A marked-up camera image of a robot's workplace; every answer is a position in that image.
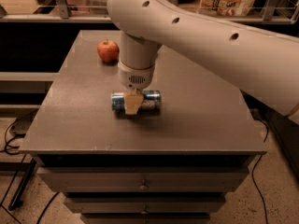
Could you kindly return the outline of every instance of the screw hole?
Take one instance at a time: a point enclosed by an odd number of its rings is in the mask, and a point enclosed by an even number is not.
[[[172,20],[172,23],[176,24],[176,23],[178,23],[178,21],[179,21],[179,18],[175,18],[175,19]]]
[[[148,7],[149,4],[150,4],[150,1],[146,1],[146,2],[143,3],[142,7]]]
[[[235,40],[237,40],[238,38],[239,38],[239,34],[232,34],[230,40],[231,40],[231,41],[235,41]]]

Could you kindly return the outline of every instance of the metal cylinder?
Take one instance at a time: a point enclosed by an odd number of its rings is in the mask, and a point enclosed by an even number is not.
[[[161,104],[161,94],[159,91],[142,91],[144,96],[142,105],[139,110],[154,110],[159,109]],[[112,110],[124,110],[123,92],[114,92],[111,94]]]

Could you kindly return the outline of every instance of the gray tabletop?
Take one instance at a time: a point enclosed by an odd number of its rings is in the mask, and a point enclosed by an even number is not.
[[[147,90],[160,112],[126,117],[111,109],[125,91],[116,64],[103,64],[99,41],[117,31],[81,31],[37,112],[21,152],[31,154],[261,154],[266,147],[238,88],[162,47]]]

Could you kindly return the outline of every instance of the wooden drawer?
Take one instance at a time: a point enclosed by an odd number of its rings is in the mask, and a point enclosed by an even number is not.
[[[224,197],[201,197],[200,193],[103,194],[103,198],[67,198],[64,204],[74,213],[210,213],[225,203]]]
[[[37,173],[53,191],[176,192],[235,190],[247,168],[45,168]]]
[[[207,224],[209,215],[98,215],[82,214],[85,224]]]

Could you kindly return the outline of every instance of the red apple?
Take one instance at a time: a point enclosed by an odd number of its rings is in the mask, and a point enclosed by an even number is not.
[[[120,49],[115,41],[107,39],[97,45],[97,53],[104,63],[111,63],[119,58]]]

